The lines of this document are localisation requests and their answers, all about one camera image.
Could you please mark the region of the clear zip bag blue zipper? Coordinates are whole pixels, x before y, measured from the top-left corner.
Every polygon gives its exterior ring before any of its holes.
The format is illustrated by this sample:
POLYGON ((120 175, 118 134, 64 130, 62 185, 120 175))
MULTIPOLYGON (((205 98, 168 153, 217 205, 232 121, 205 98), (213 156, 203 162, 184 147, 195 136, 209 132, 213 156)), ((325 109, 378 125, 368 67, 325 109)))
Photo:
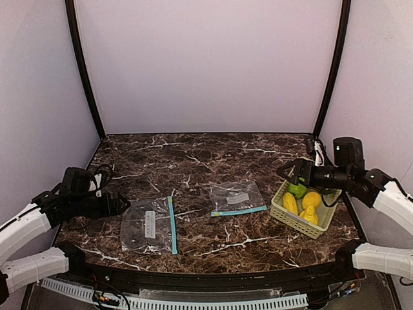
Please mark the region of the clear zip bag blue zipper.
POLYGON ((131 201, 122 215, 120 240, 123 251, 176 255, 177 234, 172 197, 131 201))

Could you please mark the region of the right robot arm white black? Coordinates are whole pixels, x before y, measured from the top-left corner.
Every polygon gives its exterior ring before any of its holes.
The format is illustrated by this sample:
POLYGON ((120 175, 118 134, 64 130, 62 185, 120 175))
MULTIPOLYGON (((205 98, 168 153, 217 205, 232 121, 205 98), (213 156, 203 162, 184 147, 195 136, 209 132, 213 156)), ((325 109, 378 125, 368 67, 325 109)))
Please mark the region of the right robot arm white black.
MULTIPOLYGON (((412 232, 412 197, 400 182, 379 169, 367 170, 360 139, 333 140, 334 162, 317 166, 297 158, 277 169, 277 175, 294 185, 338 189, 369 208, 388 216, 408 233, 412 232)), ((412 279, 412 250, 372 245, 351 240, 336 252, 332 276, 339 281, 355 270, 371 270, 412 279)))

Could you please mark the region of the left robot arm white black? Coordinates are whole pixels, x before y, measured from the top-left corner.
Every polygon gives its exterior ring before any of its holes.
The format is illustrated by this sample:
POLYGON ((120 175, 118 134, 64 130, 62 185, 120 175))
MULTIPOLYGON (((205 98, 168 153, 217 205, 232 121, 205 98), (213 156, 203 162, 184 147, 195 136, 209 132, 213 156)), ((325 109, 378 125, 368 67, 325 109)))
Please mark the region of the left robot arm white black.
POLYGON ((101 219, 123 214, 130 202, 105 187, 112 179, 108 165, 95 172, 69 167, 62 182, 37 195, 1 226, 1 301, 20 288, 49 276, 67 273, 85 262, 85 254, 69 242, 18 260, 11 256, 34 238, 77 217, 101 219))

